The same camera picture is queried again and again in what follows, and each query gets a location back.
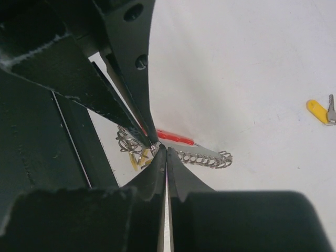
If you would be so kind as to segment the red grey carabiner keyring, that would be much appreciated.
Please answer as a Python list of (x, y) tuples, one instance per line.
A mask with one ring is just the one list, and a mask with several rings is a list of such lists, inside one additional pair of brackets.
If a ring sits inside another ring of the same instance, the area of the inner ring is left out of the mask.
[(194, 140), (164, 130), (157, 130), (159, 142), (147, 148), (121, 126), (118, 126), (117, 137), (121, 152), (127, 152), (135, 171), (144, 169), (152, 162), (159, 146), (172, 148), (184, 164), (199, 165), (211, 169), (223, 169), (230, 166), (233, 156), (227, 151), (215, 152), (207, 149)]

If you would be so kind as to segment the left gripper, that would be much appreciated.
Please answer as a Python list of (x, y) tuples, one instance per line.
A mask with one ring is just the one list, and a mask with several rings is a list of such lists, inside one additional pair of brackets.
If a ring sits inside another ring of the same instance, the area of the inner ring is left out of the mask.
[[(158, 141), (148, 73), (154, 5), (154, 1), (1, 1), (1, 70), (92, 110), (149, 146)], [(140, 127), (87, 58), (104, 44), (99, 16), (108, 41), (100, 55)]]

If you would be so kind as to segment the key with yellow tag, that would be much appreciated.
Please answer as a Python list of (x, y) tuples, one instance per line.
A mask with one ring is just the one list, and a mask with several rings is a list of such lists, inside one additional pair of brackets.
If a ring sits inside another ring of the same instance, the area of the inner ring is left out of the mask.
[(333, 94), (329, 95), (329, 107), (327, 109), (316, 100), (308, 100), (306, 108), (321, 123), (327, 126), (335, 126), (335, 102)]

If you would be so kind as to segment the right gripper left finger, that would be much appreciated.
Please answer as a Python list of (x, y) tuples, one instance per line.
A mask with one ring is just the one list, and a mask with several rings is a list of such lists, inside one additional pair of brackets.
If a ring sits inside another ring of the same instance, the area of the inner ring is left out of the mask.
[(162, 251), (167, 150), (121, 188), (20, 195), (1, 229), (1, 251)]

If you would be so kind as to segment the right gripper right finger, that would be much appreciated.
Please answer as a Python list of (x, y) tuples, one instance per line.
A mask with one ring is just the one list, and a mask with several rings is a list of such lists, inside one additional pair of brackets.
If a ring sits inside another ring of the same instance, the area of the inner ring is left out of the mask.
[(216, 191), (167, 150), (173, 251), (332, 251), (315, 208), (294, 191)]

